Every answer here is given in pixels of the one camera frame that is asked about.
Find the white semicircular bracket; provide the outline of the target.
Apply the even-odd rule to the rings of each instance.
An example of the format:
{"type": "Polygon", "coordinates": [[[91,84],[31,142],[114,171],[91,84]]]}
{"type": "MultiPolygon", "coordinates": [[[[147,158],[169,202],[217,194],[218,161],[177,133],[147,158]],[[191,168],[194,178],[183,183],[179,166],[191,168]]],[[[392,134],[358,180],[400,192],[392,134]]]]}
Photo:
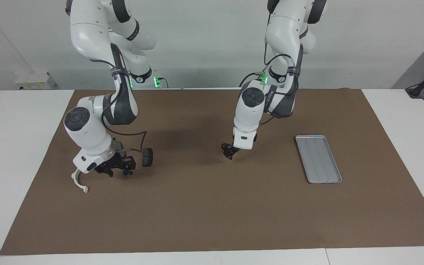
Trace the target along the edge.
{"type": "Polygon", "coordinates": [[[78,187],[81,188],[82,191],[84,193],[88,193],[89,192],[89,188],[85,185],[81,185],[79,183],[79,174],[81,173],[81,171],[79,169],[76,169],[72,174],[71,174],[71,178],[74,181],[74,184],[78,187]]]}

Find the silver metal tray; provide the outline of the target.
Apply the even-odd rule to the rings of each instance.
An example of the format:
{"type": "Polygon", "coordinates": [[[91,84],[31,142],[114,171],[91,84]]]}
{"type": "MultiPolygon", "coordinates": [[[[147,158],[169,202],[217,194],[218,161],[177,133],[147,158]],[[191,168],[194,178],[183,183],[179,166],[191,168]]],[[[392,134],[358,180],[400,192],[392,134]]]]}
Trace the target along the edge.
{"type": "Polygon", "coordinates": [[[327,184],[343,181],[324,135],[298,135],[295,140],[309,183],[327,184]]]}

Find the white power box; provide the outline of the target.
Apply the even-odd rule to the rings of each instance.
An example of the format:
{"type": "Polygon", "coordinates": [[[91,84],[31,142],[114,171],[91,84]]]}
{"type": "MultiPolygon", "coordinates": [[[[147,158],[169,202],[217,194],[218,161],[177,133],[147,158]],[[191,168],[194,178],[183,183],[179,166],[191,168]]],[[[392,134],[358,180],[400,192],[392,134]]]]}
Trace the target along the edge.
{"type": "Polygon", "coordinates": [[[57,83],[48,72],[19,74],[15,79],[17,89],[57,89],[57,83]]]}

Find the brown paper table mat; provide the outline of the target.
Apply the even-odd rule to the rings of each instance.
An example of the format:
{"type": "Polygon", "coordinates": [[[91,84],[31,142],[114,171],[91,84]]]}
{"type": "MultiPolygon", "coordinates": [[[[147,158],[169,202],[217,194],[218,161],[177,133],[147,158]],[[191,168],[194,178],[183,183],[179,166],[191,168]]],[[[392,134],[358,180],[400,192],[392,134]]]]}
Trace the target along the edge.
{"type": "Polygon", "coordinates": [[[237,90],[136,91],[151,167],[71,174],[63,122],[0,255],[370,248],[424,245],[424,198],[358,89],[301,89],[287,119],[233,160],[237,90]],[[295,137],[324,135],[343,178],[307,181],[295,137]]]}

